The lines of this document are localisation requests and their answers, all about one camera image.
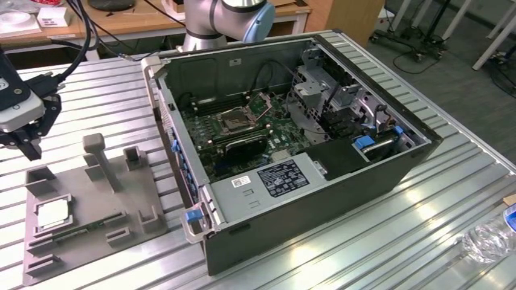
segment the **aluminum extrusion table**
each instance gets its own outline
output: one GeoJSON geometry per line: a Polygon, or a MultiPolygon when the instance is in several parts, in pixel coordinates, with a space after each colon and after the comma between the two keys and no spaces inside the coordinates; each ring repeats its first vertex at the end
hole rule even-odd
{"type": "MultiPolygon", "coordinates": [[[[0,289],[22,287],[24,170],[84,165],[80,139],[100,132],[107,156],[139,145],[148,153],[171,232],[98,260],[35,289],[510,289],[516,256],[476,265],[456,242],[500,214],[516,191],[515,166],[343,35],[322,33],[366,73],[446,138],[395,190],[216,277],[203,251],[184,239],[183,208],[146,96],[140,66],[119,59],[83,63],[63,90],[63,113],[30,162],[0,149],[0,289]]],[[[28,79],[50,69],[22,71],[28,79]]]]}

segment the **water bottle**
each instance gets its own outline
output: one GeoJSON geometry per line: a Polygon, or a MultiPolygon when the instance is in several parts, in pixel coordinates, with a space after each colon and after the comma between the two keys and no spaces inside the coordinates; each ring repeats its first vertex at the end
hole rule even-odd
{"type": "Polygon", "coordinates": [[[516,204],[462,239],[464,251],[480,263],[492,263],[516,251],[516,204]]]}

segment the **gray carpet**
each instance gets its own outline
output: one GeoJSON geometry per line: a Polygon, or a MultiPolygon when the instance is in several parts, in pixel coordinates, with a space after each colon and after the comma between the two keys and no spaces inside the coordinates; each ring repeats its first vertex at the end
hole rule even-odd
{"type": "MultiPolygon", "coordinates": [[[[390,0],[388,7],[398,9],[403,0],[390,0]]],[[[411,17],[419,1],[411,4],[406,17],[411,17]]],[[[432,21],[439,9],[434,3],[423,20],[422,28],[432,21]]],[[[456,12],[451,9],[438,27],[436,34],[443,35],[456,12]]],[[[388,67],[423,92],[423,94],[447,111],[447,113],[514,162],[516,163],[516,99],[508,96],[492,83],[488,67],[472,70],[476,59],[491,44],[486,38],[491,29],[464,18],[455,34],[448,40],[450,47],[442,61],[423,74],[404,73],[392,65],[394,58],[410,49],[403,45],[382,39],[370,43],[367,50],[388,67]]],[[[514,40],[508,39],[502,46],[507,50],[514,40]]],[[[415,63],[408,57],[398,60],[399,66],[408,71],[420,71],[435,62],[428,58],[415,63]]]]}

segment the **motherboard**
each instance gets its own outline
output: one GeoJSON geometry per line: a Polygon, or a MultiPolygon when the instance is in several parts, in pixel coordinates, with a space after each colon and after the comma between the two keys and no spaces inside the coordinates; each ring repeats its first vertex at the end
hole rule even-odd
{"type": "Polygon", "coordinates": [[[192,102],[183,110],[212,182],[278,162],[311,146],[284,108],[286,97],[259,92],[219,104],[192,102]]]}

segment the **white stand leg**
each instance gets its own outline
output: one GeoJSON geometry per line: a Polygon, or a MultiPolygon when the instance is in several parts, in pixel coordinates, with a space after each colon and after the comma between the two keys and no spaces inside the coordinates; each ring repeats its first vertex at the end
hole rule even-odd
{"type": "Polygon", "coordinates": [[[398,29],[398,26],[400,25],[400,22],[402,22],[403,16],[406,15],[407,8],[410,7],[411,1],[412,0],[403,1],[400,11],[398,11],[396,18],[395,18],[395,21],[392,23],[392,30],[395,30],[395,31],[398,29]]]}
{"type": "Polygon", "coordinates": [[[434,0],[426,0],[426,2],[423,3],[422,9],[419,9],[419,12],[416,15],[416,19],[414,20],[414,23],[411,24],[412,27],[419,27],[422,20],[423,20],[423,17],[427,14],[430,4],[432,4],[432,2],[434,2],[434,0]]]}
{"type": "Polygon", "coordinates": [[[464,4],[462,5],[460,10],[458,12],[458,15],[455,16],[452,23],[450,24],[448,29],[446,30],[446,32],[443,34],[443,40],[448,40],[448,38],[452,36],[452,33],[454,33],[455,29],[458,28],[459,22],[462,21],[464,14],[467,13],[467,11],[470,9],[471,2],[472,2],[472,0],[464,1],[464,4]]]}
{"type": "Polygon", "coordinates": [[[492,39],[495,37],[495,35],[498,34],[498,32],[502,29],[502,26],[504,26],[507,24],[507,22],[510,21],[510,19],[514,17],[515,10],[516,10],[516,2],[511,6],[510,10],[506,12],[504,16],[502,17],[499,23],[495,26],[495,29],[492,30],[492,32],[490,33],[487,38],[492,39]]]}
{"type": "Polygon", "coordinates": [[[507,36],[510,35],[510,33],[512,32],[515,27],[516,27],[516,16],[512,18],[510,24],[507,24],[507,26],[506,26],[504,30],[502,31],[499,37],[495,39],[495,41],[492,42],[490,48],[487,49],[487,51],[484,52],[483,56],[479,58],[479,61],[474,65],[474,69],[476,71],[483,67],[484,63],[487,62],[487,60],[490,59],[490,57],[495,53],[495,50],[499,48],[502,42],[506,40],[507,36]]]}
{"type": "Polygon", "coordinates": [[[292,27],[292,34],[299,34],[306,32],[307,18],[308,18],[307,13],[298,15],[298,19],[292,27]]]}
{"type": "Polygon", "coordinates": [[[87,60],[100,60],[98,50],[87,51],[87,60]]]}

